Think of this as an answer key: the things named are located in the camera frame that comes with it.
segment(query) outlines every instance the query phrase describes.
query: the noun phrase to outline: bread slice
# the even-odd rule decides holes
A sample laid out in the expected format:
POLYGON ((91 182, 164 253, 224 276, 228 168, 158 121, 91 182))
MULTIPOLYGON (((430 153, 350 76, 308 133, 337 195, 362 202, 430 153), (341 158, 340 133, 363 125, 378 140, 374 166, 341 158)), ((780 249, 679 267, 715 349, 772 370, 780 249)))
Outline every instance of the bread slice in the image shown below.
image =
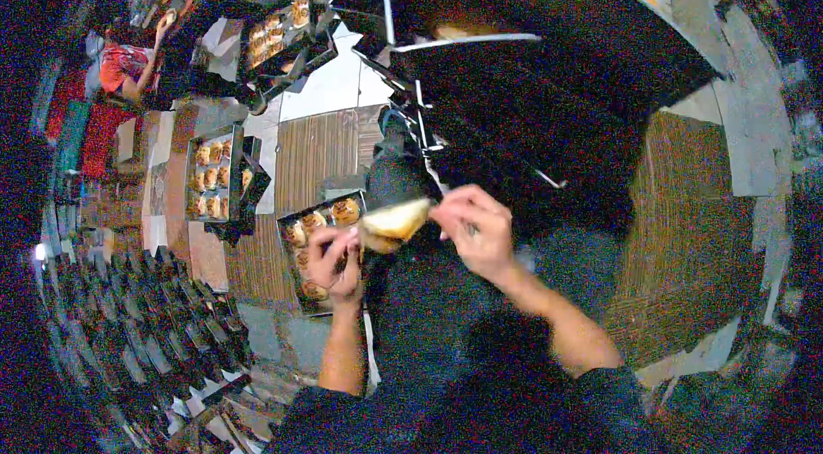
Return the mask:
POLYGON ((429 219, 431 204, 424 198, 380 208, 365 214, 360 225, 369 235, 407 242, 429 219))

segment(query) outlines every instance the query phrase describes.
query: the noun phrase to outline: baking tray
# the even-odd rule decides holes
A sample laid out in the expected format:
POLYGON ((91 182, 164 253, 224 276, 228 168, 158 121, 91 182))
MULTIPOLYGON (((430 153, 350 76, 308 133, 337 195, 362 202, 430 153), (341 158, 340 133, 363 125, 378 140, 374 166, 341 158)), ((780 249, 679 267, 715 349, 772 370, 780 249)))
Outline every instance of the baking tray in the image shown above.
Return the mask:
POLYGON ((205 135, 198 136, 189 141, 189 150, 186 155, 186 172, 185 172, 185 202, 186 202, 186 219, 193 222, 232 222, 240 217, 240 200, 243 194, 243 174, 241 168, 241 160, 243 159, 243 126, 240 122, 236 122, 230 126, 221 127, 205 135), (207 198, 214 194, 221 198, 228 197, 229 199, 229 213, 227 217, 212 218, 211 216, 201 216, 197 213, 194 202, 200 197, 201 192, 198 192, 192 187, 192 180, 195 177, 196 171, 200 168, 195 160, 197 151, 201 145, 208 144, 212 140, 228 140, 231 138, 231 153, 227 161, 221 160, 221 163, 216 165, 208 165, 210 168, 219 166, 227 166, 229 168, 229 186, 226 189, 218 189, 211 192, 204 192, 203 195, 207 198))
POLYGON ((291 276, 292 291, 294 292, 294 297, 297 299, 297 302, 300 303, 300 309, 303 311, 303 314, 307 316, 328 315, 332 312, 332 308, 327 298, 324 300, 317 300, 309 298, 304 294, 303 283, 305 281, 305 278, 300 273, 300 269, 298 268, 297 262, 295 260, 296 254, 303 250, 304 247, 297 247, 293 243, 290 243, 286 240, 286 228, 294 224, 298 220, 303 219, 304 216, 313 214, 315 211, 318 211, 324 215, 328 225, 337 225, 334 217, 332 216, 332 206, 335 202, 345 201, 346 199, 354 199, 354 201, 360 207, 360 216, 362 216, 366 212, 363 192, 357 191, 341 195, 334 199, 329 199, 328 201, 314 205, 308 208, 307 210, 303 210, 298 213, 287 214, 286 216, 277 219, 277 235, 280 238, 280 245, 283 249, 283 252, 285 253, 287 264, 289 266, 288 272, 291 276))

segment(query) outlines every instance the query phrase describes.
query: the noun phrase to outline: black tray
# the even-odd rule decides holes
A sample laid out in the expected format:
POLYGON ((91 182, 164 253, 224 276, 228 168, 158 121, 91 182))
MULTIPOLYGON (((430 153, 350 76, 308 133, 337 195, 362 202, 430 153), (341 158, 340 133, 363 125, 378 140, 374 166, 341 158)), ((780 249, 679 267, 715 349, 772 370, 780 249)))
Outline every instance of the black tray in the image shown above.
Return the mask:
POLYGON ((240 201, 243 196, 243 174, 240 167, 240 161, 243 159, 243 126, 240 122, 236 122, 230 126, 221 127, 205 135, 192 138, 189 141, 189 151, 186 157, 186 172, 185 172, 185 202, 186 202, 186 219, 192 222, 232 222, 237 220, 240 216, 240 201), (227 219, 214 219, 210 216, 200 216, 194 213, 192 209, 192 202, 200 194, 192 188, 192 180, 194 178, 195 170, 197 169, 198 149, 203 143, 222 136, 231 136, 231 156, 229 159, 229 187, 226 193, 229 197, 229 216, 227 219))
POLYGON ((296 264, 294 263, 294 252, 295 247, 291 243, 286 242, 283 239, 283 234, 285 232, 285 228, 295 221, 303 218, 303 216, 307 214, 312 214, 314 211, 318 210, 327 210, 325 215, 329 220, 329 225, 334 225, 333 217, 331 215, 331 208, 335 202, 344 201, 346 199, 355 199, 357 204, 360 206, 360 216, 366 212, 365 207, 365 199, 363 197, 363 192, 352 192, 346 195, 341 195, 335 199, 330 199, 328 201, 324 201, 320 204, 314 205, 307 210, 299 211, 297 213, 287 214, 279 219, 277 219, 277 235, 280 238, 280 246, 283 252, 285 253, 286 259, 288 260, 289 265, 289 275, 291 276, 292 282, 292 291, 294 291, 294 297, 297 299, 297 302, 300 303, 300 309, 303 311, 305 315, 308 316, 322 316, 328 315, 332 312, 331 307, 328 305, 328 301, 317 302, 311 299, 306 298, 303 295, 302 290, 300 289, 300 283, 303 281, 303 276, 300 274, 300 271, 297 269, 296 264))

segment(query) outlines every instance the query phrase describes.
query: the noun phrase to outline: worker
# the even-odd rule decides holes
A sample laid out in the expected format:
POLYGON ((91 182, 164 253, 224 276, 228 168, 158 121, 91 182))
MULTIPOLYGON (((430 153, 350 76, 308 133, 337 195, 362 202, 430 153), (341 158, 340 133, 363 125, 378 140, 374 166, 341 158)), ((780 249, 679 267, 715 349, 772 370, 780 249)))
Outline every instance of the worker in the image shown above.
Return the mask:
POLYGON ((174 99, 192 93, 235 97, 249 104, 255 98, 254 91, 243 81, 234 83, 207 72, 207 55, 198 40, 221 16, 253 23, 265 14, 262 6, 239 0, 205 1, 192 17, 186 17, 184 28, 171 40, 168 35, 174 23, 165 16, 158 19, 153 48, 126 44, 128 29, 110 27, 99 67, 102 89, 157 111, 169 111, 174 99))
POLYGON ((407 125, 388 118, 366 202, 439 203, 409 243, 362 266, 356 229, 309 238, 331 331, 317 386, 268 452, 661 451, 606 331, 517 261, 509 209, 474 185, 439 198, 407 125), (381 379, 370 395, 364 303, 381 379))

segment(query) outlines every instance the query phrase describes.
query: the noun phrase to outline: white paper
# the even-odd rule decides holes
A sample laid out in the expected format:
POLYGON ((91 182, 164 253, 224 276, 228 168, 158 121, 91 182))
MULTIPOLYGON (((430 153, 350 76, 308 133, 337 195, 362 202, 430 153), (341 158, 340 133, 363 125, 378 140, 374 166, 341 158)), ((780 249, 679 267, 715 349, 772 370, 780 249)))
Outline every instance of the white paper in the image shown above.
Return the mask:
POLYGON ((171 135, 174 132, 174 118, 177 111, 162 111, 159 114, 159 127, 157 128, 157 141, 151 148, 149 157, 149 168, 155 167, 169 160, 171 154, 171 135))

